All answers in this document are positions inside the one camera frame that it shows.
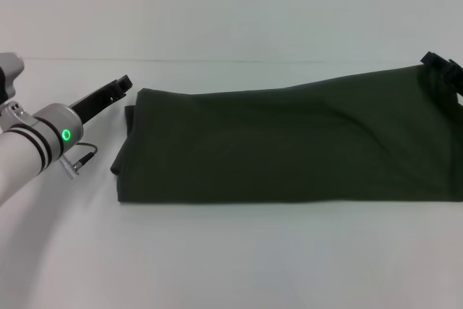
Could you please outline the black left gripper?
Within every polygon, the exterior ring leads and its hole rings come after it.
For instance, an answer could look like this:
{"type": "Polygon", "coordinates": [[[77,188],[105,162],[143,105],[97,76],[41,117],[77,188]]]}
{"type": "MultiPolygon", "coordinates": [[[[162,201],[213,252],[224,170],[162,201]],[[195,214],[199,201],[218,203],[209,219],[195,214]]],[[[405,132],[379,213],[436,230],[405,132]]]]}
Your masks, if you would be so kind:
{"type": "Polygon", "coordinates": [[[104,109],[126,96],[132,87],[132,81],[127,75],[104,85],[91,94],[75,102],[70,108],[78,115],[80,121],[85,124],[104,109]]]}

